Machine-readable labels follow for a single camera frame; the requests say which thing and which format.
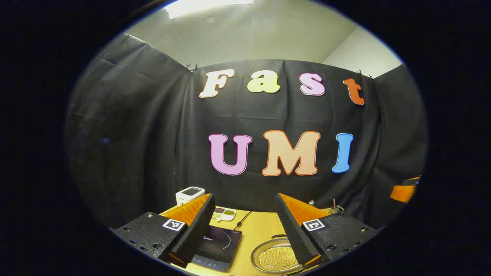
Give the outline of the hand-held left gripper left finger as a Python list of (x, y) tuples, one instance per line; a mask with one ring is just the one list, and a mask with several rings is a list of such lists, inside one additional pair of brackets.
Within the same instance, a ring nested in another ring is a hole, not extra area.
[(147, 255), (186, 268), (214, 210), (213, 194), (205, 194), (163, 214), (146, 212), (113, 232)]

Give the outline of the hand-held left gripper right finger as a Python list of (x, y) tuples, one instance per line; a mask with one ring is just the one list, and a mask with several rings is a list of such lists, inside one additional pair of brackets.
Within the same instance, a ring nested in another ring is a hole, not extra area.
[(344, 212), (329, 212), (277, 193), (275, 211), (304, 268), (336, 260), (370, 241), (378, 230)]

